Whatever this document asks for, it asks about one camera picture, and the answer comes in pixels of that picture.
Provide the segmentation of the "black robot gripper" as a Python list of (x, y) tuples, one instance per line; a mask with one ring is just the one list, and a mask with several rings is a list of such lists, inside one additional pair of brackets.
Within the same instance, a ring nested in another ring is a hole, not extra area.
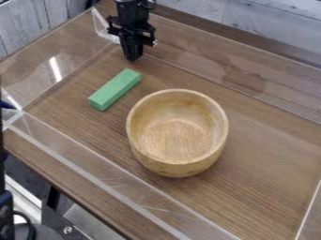
[(108, 16), (108, 33), (117, 36), (124, 56), (136, 60), (143, 54), (143, 45), (155, 46), (155, 27), (148, 23), (156, 0), (113, 0), (116, 15)]

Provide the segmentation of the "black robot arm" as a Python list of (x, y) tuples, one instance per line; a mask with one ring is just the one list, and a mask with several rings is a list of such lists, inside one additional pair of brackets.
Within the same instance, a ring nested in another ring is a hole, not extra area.
[(148, 23), (149, 11), (156, 0), (113, 0), (116, 16), (108, 16), (108, 33), (119, 37), (125, 58), (135, 61), (143, 55), (144, 46), (155, 46), (155, 27)]

